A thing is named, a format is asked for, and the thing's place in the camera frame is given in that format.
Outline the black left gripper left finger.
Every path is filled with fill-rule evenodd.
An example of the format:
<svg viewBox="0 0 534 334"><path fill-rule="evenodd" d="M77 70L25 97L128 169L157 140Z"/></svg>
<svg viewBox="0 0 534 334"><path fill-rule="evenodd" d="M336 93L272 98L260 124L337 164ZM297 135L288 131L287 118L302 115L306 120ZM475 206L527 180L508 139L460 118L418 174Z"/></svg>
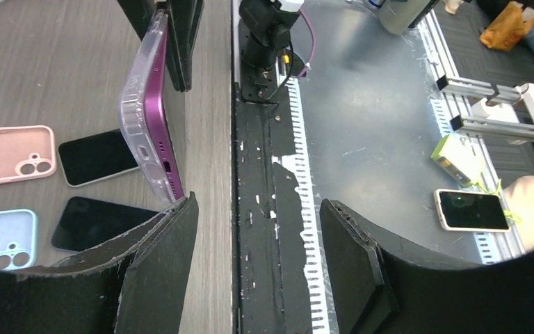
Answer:
<svg viewBox="0 0 534 334"><path fill-rule="evenodd" d="M0 333L178 333L198 214L190 193L55 266L0 271Z"/></svg>

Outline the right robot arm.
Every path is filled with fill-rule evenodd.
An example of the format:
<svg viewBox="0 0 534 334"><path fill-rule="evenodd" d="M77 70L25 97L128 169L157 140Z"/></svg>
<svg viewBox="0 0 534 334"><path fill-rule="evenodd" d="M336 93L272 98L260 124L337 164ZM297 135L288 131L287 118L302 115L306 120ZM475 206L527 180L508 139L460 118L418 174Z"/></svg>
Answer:
<svg viewBox="0 0 534 334"><path fill-rule="evenodd" d="M143 39L155 15L168 19L165 65L175 90L192 86L193 48L204 7L203 1L118 1L126 18ZM276 55L292 48L291 27L301 14L302 1L242 1L238 14L249 36L241 52L243 62L253 69L251 85L267 86L263 73L271 70Z"/></svg>

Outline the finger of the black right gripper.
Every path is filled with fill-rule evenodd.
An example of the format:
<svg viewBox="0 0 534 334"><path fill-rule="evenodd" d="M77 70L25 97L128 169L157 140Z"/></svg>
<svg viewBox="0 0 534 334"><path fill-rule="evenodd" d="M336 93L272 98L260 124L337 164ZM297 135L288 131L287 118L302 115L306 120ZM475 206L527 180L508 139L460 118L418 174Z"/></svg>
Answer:
<svg viewBox="0 0 534 334"><path fill-rule="evenodd" d="M192 87L193 48L204 0L118 0L137 36L142 39L155 14L168 17L165 64L175 90Z"/></svg>

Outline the pink phone case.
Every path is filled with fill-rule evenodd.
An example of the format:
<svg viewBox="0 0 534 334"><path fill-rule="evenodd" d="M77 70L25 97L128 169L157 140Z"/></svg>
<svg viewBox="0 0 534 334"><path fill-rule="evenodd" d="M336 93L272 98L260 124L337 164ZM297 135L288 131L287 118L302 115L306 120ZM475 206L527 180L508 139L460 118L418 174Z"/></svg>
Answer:
<svg viewBox="0 0 534 334"><path fill-rule="evenodd" d="M0 127L0 184L53 175L55 136L44 125Z"/></svg>

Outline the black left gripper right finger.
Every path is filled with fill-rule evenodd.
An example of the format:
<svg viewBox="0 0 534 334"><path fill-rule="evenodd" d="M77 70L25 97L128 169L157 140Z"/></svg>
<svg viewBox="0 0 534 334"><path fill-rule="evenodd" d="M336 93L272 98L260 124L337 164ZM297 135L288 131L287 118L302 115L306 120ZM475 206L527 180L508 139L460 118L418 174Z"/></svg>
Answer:
<svg viewBox="0 0 534 334"><path fill-rule="evenodd" d="M435 252L324 200L341 333L534 333L534 250L491 265Z"/></svg>

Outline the dark phone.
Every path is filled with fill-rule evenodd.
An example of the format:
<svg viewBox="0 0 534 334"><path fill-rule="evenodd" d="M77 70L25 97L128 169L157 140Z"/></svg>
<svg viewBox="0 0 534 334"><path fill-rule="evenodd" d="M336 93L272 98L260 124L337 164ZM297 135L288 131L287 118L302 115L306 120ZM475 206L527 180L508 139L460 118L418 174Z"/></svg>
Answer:
<svg viewBox="0 0 534 334"><path fill-rule="evenodd" d="M154 195L184 196L163 105L168 14L153 14L118 102L120 131Z"/></svg>

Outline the black smartphone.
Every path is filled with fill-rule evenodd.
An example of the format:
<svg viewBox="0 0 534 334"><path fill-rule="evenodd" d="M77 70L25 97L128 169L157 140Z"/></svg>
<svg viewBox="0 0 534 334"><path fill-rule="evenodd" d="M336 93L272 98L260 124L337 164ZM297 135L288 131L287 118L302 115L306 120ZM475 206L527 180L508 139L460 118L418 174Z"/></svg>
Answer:
<svg viewBox="0 0 534 334"><path fill-rule="evenodd" d="M66 182L80 187L138 169L119 129L61 143L58 156Z"/></svg>

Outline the light blue phone case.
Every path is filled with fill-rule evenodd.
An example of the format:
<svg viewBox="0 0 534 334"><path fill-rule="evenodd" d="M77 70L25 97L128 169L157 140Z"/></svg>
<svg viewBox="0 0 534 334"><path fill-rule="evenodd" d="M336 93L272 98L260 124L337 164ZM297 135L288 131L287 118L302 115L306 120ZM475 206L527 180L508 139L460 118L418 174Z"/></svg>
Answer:
<svg viewBox="0 0 534 334"><path fill-rule="evenodd" d="M38 217L29 209L0 211L0 270L31 267L37 253Z"/></svg>

